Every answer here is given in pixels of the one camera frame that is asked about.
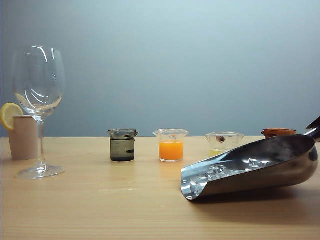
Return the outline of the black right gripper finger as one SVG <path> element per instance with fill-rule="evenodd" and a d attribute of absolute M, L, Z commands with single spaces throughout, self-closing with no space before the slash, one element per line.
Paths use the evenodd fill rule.
<path fill-rule="evenodd" d="M 315 129 L 315 128 L 317 128 L 317 127 L 319 127 L 320 126 L 320 117 L 318 117 L 316 120 L 314 120 L 312 123 L 310 123 L 307 127 L 306 127 L 306 129 L 308 130 L 308 129 Z"/>

